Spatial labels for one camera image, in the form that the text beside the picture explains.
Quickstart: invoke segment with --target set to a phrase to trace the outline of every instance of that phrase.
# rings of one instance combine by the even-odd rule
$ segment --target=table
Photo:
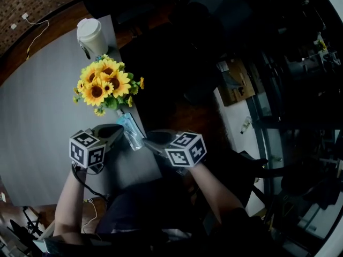
[[[109,56],[120,61],[111,17],[99,21],[112,47]],[[14,205],[56,204],[71,169],[69,137],[118,118],[114,111],[98,117],[91,106],[73,103],[80,70],[90,62],[74,29],[30,57],[0,87],[0,175]],[[136,108],[124,111],[132,113],[144,133]],[[97,176],[88,176],[87,184],[105,194],[114,186],[124,188],[160,177],[148,149],[134,152],[125,144],[113,164]],[[85,199],[93,196],[85,190]]]

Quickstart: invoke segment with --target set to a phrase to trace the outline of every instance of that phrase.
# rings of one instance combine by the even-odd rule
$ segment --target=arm
[[[228,190],[202,163],[189,168],[193,178],[203,192],[214,215],[221,223],[221,217],[225,213],[235,209],[243,208],[240,200]]]
[[[77,174],[85,182],[86,171],[78,171]],[[83,196],[84,186],[70,171],[56,207],[54,236],[81,232]]]

